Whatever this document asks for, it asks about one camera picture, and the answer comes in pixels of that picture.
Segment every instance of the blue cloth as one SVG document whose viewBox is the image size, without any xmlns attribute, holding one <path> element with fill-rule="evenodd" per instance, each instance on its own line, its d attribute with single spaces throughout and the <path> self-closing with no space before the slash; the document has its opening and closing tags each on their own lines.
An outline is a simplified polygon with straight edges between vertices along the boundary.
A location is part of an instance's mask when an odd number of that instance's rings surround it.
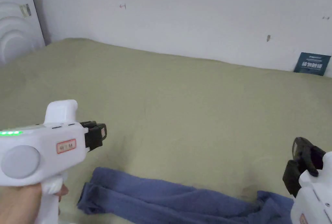
<svg viewBox="0 0 332 224">
<path fill-rule="evenodd" d="M 78 208 L 113 213 L 138 224 L 291 224 L 293 200 L 259 191 L 245 202 L 219 192 L 96 168 L 84 185 Z"/>
</svg>

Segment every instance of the white wall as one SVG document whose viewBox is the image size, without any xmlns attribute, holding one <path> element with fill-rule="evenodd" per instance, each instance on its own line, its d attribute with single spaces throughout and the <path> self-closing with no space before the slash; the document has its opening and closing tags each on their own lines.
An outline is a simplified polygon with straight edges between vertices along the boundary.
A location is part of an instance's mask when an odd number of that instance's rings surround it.
<svg viewBox="0 0 332 224">
<path fill-rule="evenodd" d="M 332 55 L 332 0 L 36 0 L 36 7 L 46 43 L 84 37 L 281 70 L 293 70 L 301 52 Z"/>
</svg>

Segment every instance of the grey circular button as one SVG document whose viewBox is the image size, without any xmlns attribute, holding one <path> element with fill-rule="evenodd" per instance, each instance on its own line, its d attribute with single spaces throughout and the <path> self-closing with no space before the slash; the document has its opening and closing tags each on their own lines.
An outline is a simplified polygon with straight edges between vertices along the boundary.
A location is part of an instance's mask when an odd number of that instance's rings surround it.
<svg viewBox="0 0 332 224">
<path fill-rule="evenodd" d="M 28 145 L 16 146 L 2 158 L 1 169 L 10 178 L 23 179 L 33 174 L 40 162 L 39 152 Z"/>
</svg>

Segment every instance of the gun-shaped device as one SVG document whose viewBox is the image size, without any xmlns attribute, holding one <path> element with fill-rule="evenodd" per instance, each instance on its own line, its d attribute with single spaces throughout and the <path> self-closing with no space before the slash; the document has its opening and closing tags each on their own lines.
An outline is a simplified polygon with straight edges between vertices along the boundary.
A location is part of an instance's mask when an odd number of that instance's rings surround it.
<svg viewBox="0 0 332 224">
<path fill-rule="evenodd" d="M 292 153 L 282 179 L 295 197 L 290 213 L 293 224 L 331 224 L 332 152 L 298 137 Z"/>
<path fill-rule="evenodd" d="M 43 124 L 0 131 L 0 185 L 41 182 L 42 201 L 36 224 L 58 223 L 58 196 L 65 171 L 86 153 L 102 146 L 105 124 L 76 122 L 75 100 L 48 105 Z"/>
</svg>

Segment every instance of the dark blue sign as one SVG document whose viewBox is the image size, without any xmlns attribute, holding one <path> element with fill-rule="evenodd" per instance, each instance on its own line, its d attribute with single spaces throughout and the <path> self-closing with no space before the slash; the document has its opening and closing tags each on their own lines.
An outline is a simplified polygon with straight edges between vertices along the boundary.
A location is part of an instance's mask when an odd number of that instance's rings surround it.
<svg viewBox="0 0 332 224">
<path fill-rule="evenodd" d="M 310 73 L 323 76 L 331 56 L 301 53 L 294 72 Z"/>
</svg>

